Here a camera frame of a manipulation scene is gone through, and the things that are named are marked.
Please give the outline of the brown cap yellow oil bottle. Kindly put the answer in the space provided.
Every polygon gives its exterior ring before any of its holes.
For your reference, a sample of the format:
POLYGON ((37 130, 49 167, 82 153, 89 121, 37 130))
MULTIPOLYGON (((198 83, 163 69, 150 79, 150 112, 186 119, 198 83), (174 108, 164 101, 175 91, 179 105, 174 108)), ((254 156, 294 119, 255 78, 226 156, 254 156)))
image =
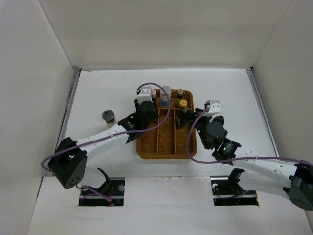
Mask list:
POLYGON ((178 89, 176 93, 176 107, 179 107, 180 101, 184 99, 184 90, 178 89))

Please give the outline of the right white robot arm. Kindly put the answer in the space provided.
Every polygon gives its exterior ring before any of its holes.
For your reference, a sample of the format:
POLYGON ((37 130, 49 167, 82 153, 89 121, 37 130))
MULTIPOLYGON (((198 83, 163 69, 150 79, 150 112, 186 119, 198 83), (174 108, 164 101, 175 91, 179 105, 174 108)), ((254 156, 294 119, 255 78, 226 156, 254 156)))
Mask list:
POLYGON ((266 157, 227 138, 223 116, 212 117, 212 107, 180 112, 182 123, 191 122, 213 164, 233 167, 227 179, 231 193, 256 190, 278 195, 307 211, 313 209, 313 165, 305 160, 266 157))

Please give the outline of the red green sauce bottle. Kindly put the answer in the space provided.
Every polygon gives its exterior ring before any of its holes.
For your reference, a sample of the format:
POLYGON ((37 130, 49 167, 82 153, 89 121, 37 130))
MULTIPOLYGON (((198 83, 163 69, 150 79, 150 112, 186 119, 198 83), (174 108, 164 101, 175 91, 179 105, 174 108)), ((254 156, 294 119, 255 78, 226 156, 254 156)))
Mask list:
POLYGON ((179 108, 176 111, 176 125, 177 126, 184 126, 186 121, 186 114, 187 114, 187 105, 188 102, 186 100, 181 100, 179 102, 179 108))

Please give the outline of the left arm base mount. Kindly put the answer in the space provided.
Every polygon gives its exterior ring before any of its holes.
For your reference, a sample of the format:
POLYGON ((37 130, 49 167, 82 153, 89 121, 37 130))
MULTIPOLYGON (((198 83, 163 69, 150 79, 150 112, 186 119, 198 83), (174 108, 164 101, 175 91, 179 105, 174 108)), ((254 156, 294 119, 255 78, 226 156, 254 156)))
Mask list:
POLYGON ((125 178, 111 178, 101 168, 85 173, 85 179, 93 180, 95 187, 83 182, 78 205, 81 207, 117 207, 124 205, 125 178))

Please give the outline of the silver cap blue label shaker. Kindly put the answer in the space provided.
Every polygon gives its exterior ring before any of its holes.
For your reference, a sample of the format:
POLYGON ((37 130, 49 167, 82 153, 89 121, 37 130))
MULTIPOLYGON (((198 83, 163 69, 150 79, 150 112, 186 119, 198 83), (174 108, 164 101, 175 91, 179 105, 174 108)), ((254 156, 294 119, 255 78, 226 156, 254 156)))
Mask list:
POLYGON ((162 86, 160 89, 160 105, 161 107, 168 107, 171 105, 171 93, 170 86, 162 86))

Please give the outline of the pink cap spice jar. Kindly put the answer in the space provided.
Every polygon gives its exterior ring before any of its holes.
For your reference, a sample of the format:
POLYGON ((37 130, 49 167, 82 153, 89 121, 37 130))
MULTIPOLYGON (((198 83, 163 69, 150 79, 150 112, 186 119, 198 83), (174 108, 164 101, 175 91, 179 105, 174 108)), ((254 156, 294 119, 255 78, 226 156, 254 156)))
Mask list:
POLYGON ((157 97, 157 92, 156 92, 155 89, 152 89, 152 102, 153 102, 155 105, 157 105, 157 99, 156 99, 156 97, 157 97))

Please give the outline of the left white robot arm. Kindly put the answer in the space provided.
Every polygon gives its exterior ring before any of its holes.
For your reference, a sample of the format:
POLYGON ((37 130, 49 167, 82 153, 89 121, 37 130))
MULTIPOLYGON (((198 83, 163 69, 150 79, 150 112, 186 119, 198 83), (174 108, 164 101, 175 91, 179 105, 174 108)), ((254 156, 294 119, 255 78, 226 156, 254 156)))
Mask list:
POLYGON ((105 179, 105 172, 100 168, 87 172, 86 165, 93 157, 138 139, 149 130, 150 123, 158 119, 154 98, 141 103, 135 100, 135 108, 134 113, 103 132, 80 140, 68 137, 60 142, 47 166, 64 189, 88 185, 99 195, 108 193, 110 183, 105 179))

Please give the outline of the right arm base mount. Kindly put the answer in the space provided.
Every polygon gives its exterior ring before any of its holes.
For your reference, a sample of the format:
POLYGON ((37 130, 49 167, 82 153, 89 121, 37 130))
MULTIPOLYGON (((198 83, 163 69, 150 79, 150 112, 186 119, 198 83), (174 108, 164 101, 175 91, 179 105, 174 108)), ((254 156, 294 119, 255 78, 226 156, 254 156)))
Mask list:
POLYGON ((243 190, 239 176, 243 169, 232 170, 229 176, 211 177, 213 203, 215 206, 258 206, 256 191, 243 190))

